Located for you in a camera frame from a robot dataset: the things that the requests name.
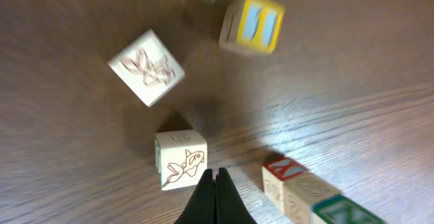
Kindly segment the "wooden block red letter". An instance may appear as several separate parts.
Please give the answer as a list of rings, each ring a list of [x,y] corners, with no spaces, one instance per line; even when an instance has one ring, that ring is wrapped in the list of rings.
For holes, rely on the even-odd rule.
[[[262,165],[262,182],[265,196],[283,212],[283,184],[308,171],[290,157],[282,157]]]

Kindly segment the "wooden block number drawing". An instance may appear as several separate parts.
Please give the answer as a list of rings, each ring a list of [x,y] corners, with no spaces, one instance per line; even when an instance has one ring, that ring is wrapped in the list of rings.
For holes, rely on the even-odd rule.
[[[309,224],[312,206],[338,194],[341,190],[316,174],[305,172],[283,184],[283,211],[291,222]]]

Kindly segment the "wooden block blue side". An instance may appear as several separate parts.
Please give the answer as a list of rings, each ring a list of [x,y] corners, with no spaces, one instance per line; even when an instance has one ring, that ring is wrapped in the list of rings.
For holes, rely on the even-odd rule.
[[[310,224],[387,224],[345,195],[335,195],[311,208]]]

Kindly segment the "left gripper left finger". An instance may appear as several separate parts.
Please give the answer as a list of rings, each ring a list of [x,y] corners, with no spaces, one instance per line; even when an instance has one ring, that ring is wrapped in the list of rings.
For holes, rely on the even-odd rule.
[[[207,169],[174,224],[214,224],[214,211],[215,183],[212,169]]]

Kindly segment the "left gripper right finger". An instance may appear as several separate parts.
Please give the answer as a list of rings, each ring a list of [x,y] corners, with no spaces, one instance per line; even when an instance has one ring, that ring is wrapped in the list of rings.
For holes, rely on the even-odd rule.
[[[256,224],[226,168],[218,169],[215,184],[217,224]]]

